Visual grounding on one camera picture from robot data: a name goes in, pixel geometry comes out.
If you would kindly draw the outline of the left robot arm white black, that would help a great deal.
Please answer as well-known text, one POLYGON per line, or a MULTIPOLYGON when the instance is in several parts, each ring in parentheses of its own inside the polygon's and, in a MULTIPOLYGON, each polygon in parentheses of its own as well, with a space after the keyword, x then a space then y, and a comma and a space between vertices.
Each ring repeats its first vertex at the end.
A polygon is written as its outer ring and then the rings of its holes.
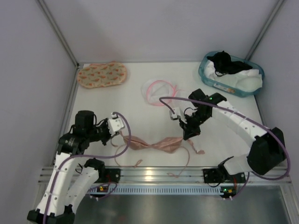
POLYGON ((58 141, 53 171, 45 193, 27 220, 34 224, 72 224, 82 199, 96 182, 105 181, 104 159, 113 156, 85 154, 92 142, 106 145, 129 127, 118 112, 98 122, 94 112, 77 112, 69 132, 58 141))

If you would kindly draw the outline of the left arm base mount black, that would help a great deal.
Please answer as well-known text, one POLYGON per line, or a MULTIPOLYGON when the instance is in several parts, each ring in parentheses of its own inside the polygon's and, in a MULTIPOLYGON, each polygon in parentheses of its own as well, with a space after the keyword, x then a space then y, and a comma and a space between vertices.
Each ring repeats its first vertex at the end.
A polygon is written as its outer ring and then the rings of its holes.
POLYGON ((121 178, 121 170, 119 168, 105 168, 103 174, 103 182, 116 182, 118 183, 121 178))

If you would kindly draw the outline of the pink garment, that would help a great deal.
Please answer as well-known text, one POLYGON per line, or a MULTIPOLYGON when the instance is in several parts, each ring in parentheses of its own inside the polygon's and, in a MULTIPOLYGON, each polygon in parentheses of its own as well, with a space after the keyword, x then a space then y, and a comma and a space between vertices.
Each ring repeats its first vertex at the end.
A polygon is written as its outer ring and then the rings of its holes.
MULTIPOLYGON (((115 145, 115 144, 112 143, 112 140, 110 140, 111 145, 113 147, 117 147, 117 149, 115 151, 115 155, 118 153, 118 151, 121 147, 127 146, 127 143, 128 143, 128 140, 129 140, 129 135, 124 135, 122 132, 120 132, 120 136, 123 138, 123 141, 125 143, 124 145, 121 145, 121 146, 115 145)), ((187 159, 186 165, 184 166, 184 168, 177 175, 174 174, 174 173, 167 173, 167 175, 169 177, 179 178, 181 176, 181 174, 183 173, 183 171, 185 171, 185 169, 187 168, 187 166, 189 164, 189 161, 190 161, 190 157, 191 157, 189 150, 182 145, 183 141, 186 141, 191 146, 191 148, 193 149, 195 154, 198 154, 198 155, 205 154, 204 150, 199 150, 199 149, 196 149, 194 147, 194 143, 193 143, 192 140, 184 140, 183 137, 166 137, 166 138, 162 139, 161 141, 159 141, 157 143, 149 144, 146 141, 132 135, 131 136, 131 142, 129 144, 129 148, 134 150, 134 151, 140 151, 140 150, 152 148, 152 149, 155 149, 155 150, 158 150, 158 151, 163 151, 163 152, 168 153, 168 154, 173 154, 179 148, 183 148, 188 154, 188 159, 187 159)), ((136 162, 135 165, 131 165, 131 166, 130 165, 125 165, 125 166, 123 166, 123 165, 118 163, 116 158, 114 158, 114 162, 119 167, 137 168, 141 164, 142 161, 143 160, 140 159, 136 162)))

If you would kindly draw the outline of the pink floral mesh laundry bag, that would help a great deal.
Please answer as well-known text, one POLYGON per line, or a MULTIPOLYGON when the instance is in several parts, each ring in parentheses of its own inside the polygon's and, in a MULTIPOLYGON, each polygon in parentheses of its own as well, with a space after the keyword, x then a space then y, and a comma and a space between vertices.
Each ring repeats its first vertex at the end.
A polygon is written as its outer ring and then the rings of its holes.
POLYGON ((127 68, 122 63, 92 63, 78 72, 77 82, 87 89, 104 88, 124 83, 127 76, 127 68))

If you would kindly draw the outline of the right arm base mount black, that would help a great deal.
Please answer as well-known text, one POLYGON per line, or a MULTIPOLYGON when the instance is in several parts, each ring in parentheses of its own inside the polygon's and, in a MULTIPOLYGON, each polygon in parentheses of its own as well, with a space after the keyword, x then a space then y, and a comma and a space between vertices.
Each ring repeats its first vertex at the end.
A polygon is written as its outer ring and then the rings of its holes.
POLYGON ((244 173, 230 175, 223 165, 216 168, 203 169, 204 183, 206 184, 221 184, 221 183, 245 183, 246 178, 244 173))

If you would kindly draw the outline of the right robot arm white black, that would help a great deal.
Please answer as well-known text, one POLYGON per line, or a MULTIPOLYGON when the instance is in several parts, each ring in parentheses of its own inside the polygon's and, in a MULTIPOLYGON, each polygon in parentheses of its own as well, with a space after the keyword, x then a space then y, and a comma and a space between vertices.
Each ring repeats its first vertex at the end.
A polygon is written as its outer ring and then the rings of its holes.
POLYGON ((173 118, 179 120, 183 129, 183 139, 200 135, 200 125, 208 119, 216 119, 236 133, 249 147, 249 151, 231 156, 218 165, 220 172, 226 175, 236 175, 244 172, 254 172, 265 175, 286 159, 283 132, 275 127, 268 129, 255 123, 238 112, 221 94, 205 95, 197 89, 189 95, 195 110, 190 115, 175 108, 173 118))

